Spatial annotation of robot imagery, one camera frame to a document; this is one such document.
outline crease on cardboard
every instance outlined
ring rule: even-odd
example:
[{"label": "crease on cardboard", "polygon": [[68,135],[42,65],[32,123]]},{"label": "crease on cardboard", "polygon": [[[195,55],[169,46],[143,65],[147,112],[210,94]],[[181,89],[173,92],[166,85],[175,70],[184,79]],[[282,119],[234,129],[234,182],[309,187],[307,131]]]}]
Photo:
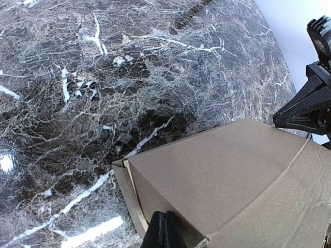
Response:
[{"label": "crease on cardboard", "polygon": [[305,210],[301,213],[300,219],[296,225],[296,227],[294,228],[294,230],[292,231],[291,235],[289,235],[289,238],[287,239],[287,241],[284,243],[284,245],[282,246],[282,248],[286,248],[288,243],[292,240],[292,238],[294,237],[294,235],[296,234],[297,230],[300,227],[300,224],[302,222],[302,220],[304,219],[304,216],[306,215],[307,210],[309,209],[310,205],[306,205],[305,206]]},{"label": "crease on cardboard", "polygon": [[[133,186],[134,190],[136,190],[136,188],[134,186],[132,173],[131,173],[130,162],[128,161],[128,159],[122,160],[122,167],[127,169],[128,174],[130,174],[130,180],[128,183],[131,182],[131,185]],[[152,188],[155,189],[155,186],[144,175],[141,174],[141,176],[151,185]],[[180,230],[182,232],[184,239],[186,240],[186,242],[192,241],[192,243],[189,243],[189,247],[194,247],[194,248],[206,247],[206,245],[209,244],[209,242],[210,242],[209,238],[206,237],[205,235],[203,235],[202,233],[200,233],[189,220],[185,219],[182,216],[182,214],[177,210],[177,208],[175,208],[161,192],[158,192],[158,193],[164,199],[164,201],[167,202],[167,204],[170,206],[170,208],[168,208],[168,210],[172,211],[176,215],[178,221],[181,220],[182,225],[180,226]],[[145,214],[142,210],[137,192],[135,192],[135,196],[136,196],[137,202],[140,207],[140,209],[137,211],[141,212],[141,214],[142,214],[142,215],[140,215],[140,222],[143,225],[145,233],[146,233],[147,229],[148,229],[148,222],[147,222],[147,220],[145,218]],[[192,236],[189,238],[187,235],[191,235],[192,233],[194,233],[194,238]]]},{"label": "crease on cardboard", "polygon": [[290,170],[291,165],[293,164],[293,162],[296,160],[296,158],[301,154],[301,152],[304,150],[304,148],[306,147],[306,145],[308,144],[310,140],[306,140],[306,142],[303,144],[302,148],[298,151],[298,153],[294,156],[294,158],[292,159],[292,161],[289,163],[289,165],[287,166],[287,168],[282,171],[277,177],[275,177],[256,197],[254,197],[254,199],[252,199],[248,204],[246,204],[240,211],[238,211],[235,215],[233,215],[231,218],[229,218],[220,228],[219,230],[217,230],[216,232],[207,235],[209,239],[212,239],[213,236],[217,235],[218,233],[220,233],[222,231],[223,228],[225,228],[229,223],[231,223],[234,219],[236,219],[241,213],[243,213],[250,205],[252,205],[258,198],[260,198],[264,192],[266,192],[270,187],[272,187],[276,182],[278,182],[279,180],[281,180],[284,175]]}]

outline white marble vein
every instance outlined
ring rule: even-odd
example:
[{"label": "white marble vein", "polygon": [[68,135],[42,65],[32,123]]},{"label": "white marble vein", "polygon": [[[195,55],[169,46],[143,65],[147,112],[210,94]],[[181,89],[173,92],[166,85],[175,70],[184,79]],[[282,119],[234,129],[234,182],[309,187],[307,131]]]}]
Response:
[{"label": "white marble vein", "polygon": [[221,38],[219,38],[219,45],[220,45],[220,48],[221,48],[222,52],[227,52],[227,53],[231,54],[234,57],[238,57],[236,54],[233,54],[233,53],[229,52],[227,49],[225,49],[224,40],[222,40]]},{"label": "white marble vein", "polygon": [[10,89],[7,89],[6,87],[0,85],[0,91],[2,91],[3,93],[10,95],[12,97],[14,97],[16,100],[19,100],[21,97],[19,95],[17,95],[15,92],[11,91]]},{"label": "white marble vein", "polygon": [[44,195],[44,196],[52,196],[52,189],[48,189],[46,190],[45,192],[42,192],[40,193],[41,195]]},{"label": "white marble vein", "polygon": [[97,95],[98,91],[96,91],[95,89],[92,90],[92,95],[89,98],[90,100],[93,100],[93,97],[95,97]]},{"label": "white marble vein", "polygon": [[279,79],[279,83],[275,83],[275,85],[283,86],[283,84],[286,83],[286,78],[287,78],[288,76],[290,76],[289,73],[287,73],[287,74],[285,75],[285,77],[284,77],[284,79],[283,79],[282,81]]},{"label": "white marble vein", "polygon": [[23,78],[29,77],[29,76],[16,76],[16,75],[5,74],[3,70],[0,70],[0,76],[10,76],[12,78],[17,77],[18,79],[23,79]]},{"label": "white marble vein", "polygon": [[62,76],[62,90],[63,90],[63,95],[64,95],[64,102],[67,103],[70,99],[70,94],[68,91],[68,75],[70,74],[70,72],[66,69],[66,67],[64,67],[61,70],[61,76]]},{"label": "white marble vein", "polygon": [[49,8],[49,10],[54,9],[54,8],[57,8],[57,7],[60,7],[61,5],[66,4],[68,1],[69,1],[69,0],[66,0],[66,1],[64,1],[63,3],[59,3],[59,4],[57,4],[57,5],[55,5],[55,6],[51,7],[51,8]]},{"label": "white marble vein", "polygon": [[121,67],[121,65],[125,62],[125,60],[121,56],[117,56],[113,60],[113,66]]},{"label": "white marble vein", "polygon": [[97,47],[99,48],[99,51],[100,51],[101,55],[103,55],[103,54],[106,54],[107,55],[108,54],[108,51],[106,49],[106,46],[103,43],[101,43],[101,41],[99,39],[99,36],[100,36],[100,24],[99,24],[98,18],[97,18],[97,16],[94,13],[93,13],[93,17],[94,17],[94,22],[95,22],[95,25],[96,25],[96,32],[95,32],[95,34],[94,34],[93,37],[86,36],[85,37],[85,40],[86,41],[92,41],[92,42],[94,42],[97,45]]},{"label": "white marble vein", "polygon": [[109,221],[102,222],[100,225],[88,229],[85,233],[69,237],[61,245],[61,248],[74,248],[87,241],[93,241],[97,237],[105,235],[106,233],[113,231],[123,224],[121,216],[110,219]]},{"label": "white marble vein", "polygon": [[265,25],[261,24],[260,22],[258,22],[258,24],[260,26],[264,27],[267,30],[267,32],[265,32],[265,33],[261,31],[261,33],[258,34],[259,36],[267,35],[267,34],[269,34],[272,31],[271,28],[266,27]]},{"label": "white marble vein", "polygon": [[102,129],[114,131],[113,127],[109,127],[109,126],[106,126],[106,125],[102,126]]},{"label": "white marble vein", "polygon": [[54,232],[56,234],[59,234],[59,235],[61,235],[62,237],[66,238],[66,239],[69,238],[69,236],[66,235],[66,232],[65,231],[55,229],[52,225],[50,225],[48,227],[48,230],[49,231],[52,231],[52,232]]},{"label": "white marble vein", "polygon": [[36,0],[25,0],[23,2],[23,4],[28,7],[28,8],[32,8],[33,6],[35,6],[38,2]]},{"label": "white marble vein", "polygon": [[130,151],[125,157],[124,157],[124,159],[127,159],[127,158],[129,158],[129,157],[131,157],[131,156],[133,156],[133,155],[136,155],[139,151],[140,151],[140,149],[148,142],[148,141],[150,141],[154,136],[156,136],[157,135],[157,133],[158,133],[158,131],[159,130],[161,130],[161,129],[163,129],[163,128],[166,128],[168,125],[169,125],[169,123],[171,122],[171,120],[174,118],[174,116],[173,117],[171,117],[168,121],[167,121],[167,123],[163,123],[161,126],[159,126],[158,128],[155,128],[154,129],[154,131],[150,134],[150,136],[148,136],[148,137],[146,137],[146,138],[144,138],[142,141],[140,141],[138,144],[137,144],[137,146],[136,146],[136,148],[134,149],[134,150],[132,150],[132,151]]},{"label": "white marble vein", "polygon": [[130,55],[125,55],[125,60],[131,62],[133,61],[133,57],[131,57]]},{"label": "white marble vein", "polygon": [[236,1],[237,1],[237,3],[240,3],[240,4],[244,5],[245,7],[249,8],[249,9],[252,9],[252,8],[249,7],[247,4],[245,4],[245,3],[243,3],[243,2],[241,2],[241,1],[239,1],[239,0],[236,0]]},{"label": "white marble vein", "polygon": [[80,96],[80,97],[83,96],[82,93],[80,92],[80,90],[77,90],[77,91],[75,92],[75,95],[76,95],[76,96]]},{"label": "white marble vein", "polygon": [[53,216],[50,217],[50,219],[39,225],[39,226],[35,226],[31,229],[27,229],[25,232],[23,232],[22,234],[18,235],[18,236],[15,236],[11,241],[9,241],[7,244],[3,245],[1,248],[7,248],[8,246],[16,243],[17,241],[19,240],[22,240],[23,238],[27,237],[27,236],[30,236],[42,229],[44,229],[45,227],[51,225],[55,219],[59,218],[62,214],[66,214],[68,213],[71,208],[78,204],[82,199],[86,198],[86,197],[89,197],[92,192],[96,191],[101,185],[104,184],[104,182],[107,181],[109,177],[109,172],[100,176],[99,179],[96,181],[96,183],[91,187],[89,188],[88,190],[84,191],[82,194],[78,195],[75,199],[73,199],[72,201],[70,201],[66,206],[65,208],[63,208],[58,214],[55,214]]},{"label": "white marble vein", "polygon": [[182,43],[182,42],[177,41],[177,40],[168,39],[168,38],[164,38],[164,37],[160,37],[160,36],[144,35],[144,36],[133,36],[133,38],[150,39],[150,40],[163,40],[163,41],[166,41],[166,42],[169,42],[169,43],[180,45],[180,46],[185,47],[187,49],[192,49],[192,50],[196,50],[196,51],[205,51],[205,52],[209,52],[209,53],[211,53],[212,51],[214,51],[216,49],[221,49],[220,46],[216,46],[216,47],[213,46],[211,48],[197,48],[197,47]]},{"label": "white marble vein", "polygon": [[151,5],[153,5],[154,7],[156,7],[156,5],[153,4],[151,1],[148,1],[148,0],[144,0],[144,1],[147,2],[147,3],[149,3],[149,4],[151,4]]}]

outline brown cardboard box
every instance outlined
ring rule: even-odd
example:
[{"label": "brown cardboard box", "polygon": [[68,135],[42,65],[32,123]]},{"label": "brown cardboard box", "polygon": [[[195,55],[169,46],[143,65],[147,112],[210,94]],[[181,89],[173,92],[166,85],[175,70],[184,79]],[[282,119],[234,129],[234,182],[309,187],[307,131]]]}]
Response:
[{"label": "brown cardboard box", "polygon": [[113,169],[142,238],[154,211],[172,210],[190,247],[320,248],[331,218],[331,151],[249,119]]}]

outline black clamp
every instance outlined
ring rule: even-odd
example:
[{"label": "black clamp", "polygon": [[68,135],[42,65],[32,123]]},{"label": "black clamp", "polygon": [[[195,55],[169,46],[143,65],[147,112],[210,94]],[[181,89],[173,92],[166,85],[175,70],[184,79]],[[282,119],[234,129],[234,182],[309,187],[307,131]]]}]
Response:
[{"label": "black clamp", "polygon": [[314,19],[307,31],[319,61],[307,65],[307,83],[274,114],[273,121],[277,128],[324,135],[331,130],[331,19]]},{"label": "black clamp", "polygon": [[172,212],[153,213],[141,248],[187,248]]}]

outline marble surface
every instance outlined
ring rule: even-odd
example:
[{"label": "marble surface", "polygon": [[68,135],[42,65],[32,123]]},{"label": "marble surface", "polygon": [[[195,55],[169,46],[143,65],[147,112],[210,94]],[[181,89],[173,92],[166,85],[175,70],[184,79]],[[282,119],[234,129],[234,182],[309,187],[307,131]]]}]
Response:
[{"label": "marble surface", "polygon": [[253,0],[0,0],[0,247],[139,247],[112,161],[293,95]]}]

